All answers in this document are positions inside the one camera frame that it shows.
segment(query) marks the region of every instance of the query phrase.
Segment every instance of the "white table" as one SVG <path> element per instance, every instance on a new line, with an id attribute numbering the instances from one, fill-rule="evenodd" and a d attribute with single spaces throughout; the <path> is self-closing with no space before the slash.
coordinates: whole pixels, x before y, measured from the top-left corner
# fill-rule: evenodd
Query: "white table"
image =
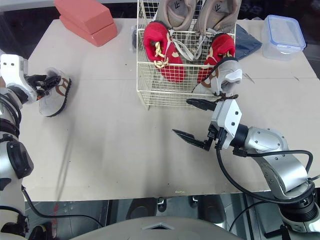
<path id="1" fill-rule="evenodd" d="M 38 105 L 22 109 L 20 140 L 34 162 L 23 180 L 33 201 L 76 201 L 235 193 L 214 151 L 187 144 L 171 129 L 205 139 L 211 112 L 151 107 L 136 93 L 136 55 L 129 52 L 135 19 L 115 19 L 119 34 L 95 47 L 54 20 L 29 59 L 29 74 L 56 67 L 69 74 L 66 109 L 42 117 Z M 238 22 L 260 39 L 262 21 Z M 290 62 L 266 59 L 261 50 L 240 61 L 237 86 L 241 123 L 274 128 L 291 149 L 313 153 L 319 173 L 320 81 L 303 53 Z M 251 191 L 268 185 L 251 158 L 222 154 L 234 179 Z M 299 156 L 305 164 L 307 159 Z"/>

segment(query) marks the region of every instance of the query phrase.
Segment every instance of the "shoe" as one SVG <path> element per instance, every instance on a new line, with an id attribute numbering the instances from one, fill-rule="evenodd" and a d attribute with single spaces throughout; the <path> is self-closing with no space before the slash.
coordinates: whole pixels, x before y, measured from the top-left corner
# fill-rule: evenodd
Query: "shoe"
<path id="1" fill-rule="evenodd" d="M 197 0 L 161 0 L 155 20 L 169 29 L 188 31 L 195 14 Z"/>
<path id="2" fill-rule="evenodd" d="M 67 103 L 68 92 L 71 87 L 71 79 L 62 71 L 53 67 L 46 70 L 47 78 L 61 76 L 60 83 L 49 90 L 49 95 L 39 100 L 39 112 L 46 117 L 54 117 L 62 112 Z"/>
<path id="3" fill-rule="evenodd" d="M 230 33 L 238 18 L 242 0 L 206 0 L 193 31 L 205 36 L 207 29 Z"/>
<path id="4" fill-rule="evenodd" d="M 236 48 L 233 38 L 226 33 L 218 33 L 212 39 L 204 65 L 214 66 L 225 56 L 234 57 L 235 53 Z M 211 71 L 212 67 L 201 67 L 198 73 L 197 82 L 200 83 L 205 80 Z"/>
<path id="5" fill-rule="evenodd" d="M 184 66 L 170 64 L 183 64 L 177 49 L 172 42 L 168 29 L 157 21 L 150 22 L 143 34 L 143 45 L 150 61 L 169 82 L 181 83 L 185 79 Z"/>
<path id="6" fill-rule="evenodd" d="M 200 82 L 192 91 L 193 94 L 214 94 L 220 93 L 227 97 L 234 93 L 236 84 L 242 80 L 242 68 L 234 57 L 225 57 L 217 65 L 209 76 Z"/>

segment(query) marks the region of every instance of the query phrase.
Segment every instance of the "plastic container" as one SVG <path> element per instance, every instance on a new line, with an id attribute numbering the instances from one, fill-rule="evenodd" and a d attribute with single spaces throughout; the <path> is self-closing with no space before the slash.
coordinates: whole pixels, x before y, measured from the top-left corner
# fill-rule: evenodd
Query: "plastic container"
<path id="1" fill-rule="evenodd" d="M 291 17 L 268 15 L 261 32 L 266 58 L 289 61 L 306 47 L 299 23 Z"/>

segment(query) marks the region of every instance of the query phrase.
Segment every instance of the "black cable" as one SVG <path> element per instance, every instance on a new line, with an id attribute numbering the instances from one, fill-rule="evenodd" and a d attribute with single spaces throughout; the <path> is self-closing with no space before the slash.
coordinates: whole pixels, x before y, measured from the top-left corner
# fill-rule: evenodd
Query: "black cable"
<path id="1" fill-rule="evenodd" d="M 17 116 L 15 110 L 12 108 L 12 106 L 10 106 L 9 103 L 7 103 L 4 100 L 1 101 L 1 104 L 3 104 L 9 110 L 9 112 L 11 112 L 11 115 L 14 118 L 14 124 L 18 127 L 19 126 L 19 120 L 18 120 L 18 116 Z"/>
<path id="2" fill-rule="evenodd" d="M 233 220 L 230 228 L 229 228 L 229 232 L 231 232 L 232 228 L 234 227 L 236 221 L 238 220 L 238 218 L 240 218 L 242 216 L 242 214 L 244 214 L 246 211 L 248 211 L 249 209 L 252 209 L 253 207 L 255 207 L 256 205 L 259 205 L 259 204 L 269 204 L 270 202 L 267 202 L 267 201 L 258 201 L 250 206 L 247 206 L 242 212 L 239 213 L 238 216 L 236 216 L 236 218 Z"/>
<path id="3" fill-rule="evenodd" d="M 6 99 L 9 103 L 12 104 L 12 106 L 14 106 L 14 108 L 16 109 L 16 112 L 18 113 L 18 122 L 19 124 L 21 123 L 21 119 L 22 119 L 22 115 L 21 115 L 21 111 L 19 109 L 19 106 L 16 104 L 16 102 L 12 101 L 9 97 L 7 97 L 6 95 L 0 94 L 0 97 Z"/>
<path id="4" fill-rule="evenodd" d="M 3 105 L 6 106 L 6 108 L 11 112 L 14 121 L 15 121 L 15 125 L 19 128 L 20 122 L 21 122 L 21 111 L 19 109 L 19 107 L 7 96 L 0 94 L 0 98 L 5 99 L 6 101 L 8 101 L 10 104 L 13 105 L 13 107 L 16 109 L 16 111 L 12 108 L 12 106 L 10 106 L 10 104 L 8 104 L 5 100 L 2 100 L 1 103 Z"/>
<path id="5" fill-rule="evenodd" d="M 100 227 L 102 227 L 102 228 L 104 227 L 104 225 L 101 222 L 99 222 L 97 219 L 95 219 L 91 216 L 88 216 L 88 215 L 73 214 L 73 215 L 55 215 L 55 216 L 53 216 L 53 215 L 42 214 L 35 208 L 34 204 L 32 203 L 32 201 L 26 191 L 26 188 L 24 186 L 21 186 L 21 190 L 22 190 L 22 193 L 23 193 L 26 201 L 30 205 L 30 208 L 32 209 L 32 211 L 41 218 L 44 218 L 44 219 L 87 218 L 87 219 L 91 219 L 91 220 L 95 221 Z"/>
<path id="6" fill-rule="evenodd" d="M 309 177 L 308 180 L 309 181 L 314 181 L 317 180 L 318 178 L 320 178 L 320 175 L 314 176 L 314 177 Z"/>
<path id="7" fill-rule="evenodd" d="M 265 156 L 272 156 L 272 155 L 283 155 L 283 154 L 306 154 L 309 156 L 308 163 L 305 166 L 305 170 L 308 173 L 312 164 L 312 161 L 314 159 L 314 156 L 311 152 L 306 150 L 286 150 L 286 151 L 270 151 L 270 152 L 264 152 L 264 153 L 247 153 L 248 157 L 265 157 Z"/>
<path id="8" fill-rule="evenodd" d="M 269 198 L 269 197 L 264 197 L 264 196 L 261 196 L 259 194 L 256 194 L 256 193 L 253 193 L 247 189 L 245 189 L 244 187 L 242 187 L 241 185 L 239 185 L 230 175 L 229 173 L 227 172 L 224 164 L 223 164 L 223 161 L 222 161 L 222 158 L 221 158 L 221 153 L 220 153 L 220 149 L 219 148 L 216 148 L 216 157 L 218 159 L 218 163 L 219 163 L 219 166 L 224 174 L 224 176 L 229 180 L 229 182 L 235 186 L 238 190 L 240 190 L 241 192 L 245 193 L 245 194 L 248 194 L 249 196 L 255 198 L 255 199 L 259 199 L 261 201 L 265 201 L 265 202 L 268 202 L 268 203 L 274 203 L 274 204 L 294 204 L 294 203 L 297 203 L 305 198 L 307 198 L 308 196 L 310 196 L 314 189 L 315 189 L 315 184 L 313 181 L 308 181 L 308 183 L 310 184 L 310 187 L 303 193 L 301 194 L 300 196 L 297 196 L 297 197 L 294 197 L 294 198 L 291 198 L 291 199 L 275 199 L 275 198 Z"/>

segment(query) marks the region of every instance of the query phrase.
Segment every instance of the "red sneaker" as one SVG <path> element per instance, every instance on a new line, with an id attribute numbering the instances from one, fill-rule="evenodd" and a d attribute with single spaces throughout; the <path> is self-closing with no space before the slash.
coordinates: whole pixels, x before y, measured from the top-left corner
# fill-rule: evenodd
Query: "red sneaker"
<path id="1" fill-rule="evenodd" d="M 226 33 L 219 33 L 212 39 L 209 53 L 206 56 L 204 65 L 216 65 L 224 57 L 234 57 L 236 53 L 235 42 Z M 212 71 L 212 67 L 201 67 L 198 73 L 197 82 L 204 81 Z"/>
<path id="2" fill-rule="evenodd" d="M 185 67 L 168 65 L 183 62 L 171 41 L 168 29 L 161 22 L 153 21 L 146 26 L 143 44 L 147 57 L 154 62 L 165 79 L 174 83 L 183 82 L 186 76 Z"/>

